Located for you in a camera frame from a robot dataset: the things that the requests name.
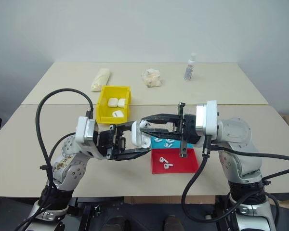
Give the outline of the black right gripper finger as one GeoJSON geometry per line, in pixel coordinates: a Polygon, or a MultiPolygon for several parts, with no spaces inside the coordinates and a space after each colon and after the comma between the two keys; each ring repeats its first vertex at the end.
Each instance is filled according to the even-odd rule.
{"type": "Polygon", "coordinates": [[[182,116],[178,114],[156,114],[156,115],[150,115],[143,117],[142,120],[146,120],[149,123],[153,124],[167,124],[167,123],[173,123],[175,125],[179,125],[182,116]]]}
{"type": "Polygon", "coordinates": [[[165,128],[140,128],[141,132],[161,139],[181,140],[184,129],[178,129],[173,132],[165,128]]]}

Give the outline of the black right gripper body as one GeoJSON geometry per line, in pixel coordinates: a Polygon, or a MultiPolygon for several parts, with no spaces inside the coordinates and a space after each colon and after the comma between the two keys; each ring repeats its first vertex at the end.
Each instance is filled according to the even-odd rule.
{"type": "Polygon", "coordinates": [[[180,132],[180,154],[182,158],[188,157],[187,144],[196,144],[200,137],[196,133],[196,116],[191,114],[184,114],[185,103],[178,104],[179,127],[180,132]]]}

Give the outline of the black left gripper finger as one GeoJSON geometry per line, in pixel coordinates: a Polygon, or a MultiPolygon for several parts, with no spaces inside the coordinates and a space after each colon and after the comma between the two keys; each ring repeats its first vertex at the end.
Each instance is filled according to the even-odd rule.
{"type": "Polygon", "coordinates": [[[128,130],[131,131],[133,123],[134,123],[134,121],[117,124],[116,125],[117,132],[125,132],[125,131],[128,131],[128,130]]]}
{"type": "Polygon", "coordinates": [[[147,154],[150,151],[150,148],[128,149],[120,151],[118,154],[114,154],[113,159],[116,161],[133,160],[147,154]]]}

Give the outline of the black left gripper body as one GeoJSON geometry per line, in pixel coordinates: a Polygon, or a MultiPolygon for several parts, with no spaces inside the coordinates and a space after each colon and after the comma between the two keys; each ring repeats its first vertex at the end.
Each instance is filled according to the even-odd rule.
{"type": "Polygon", "coordinates": [[[95,159],[113,160],[114,154],[126,149],[124,132],[117,132],[115,124],[111,124],[109,130],[99,132],[98,127],[93,130],[93,143],[97,151],[93,152],[95,159]]]}

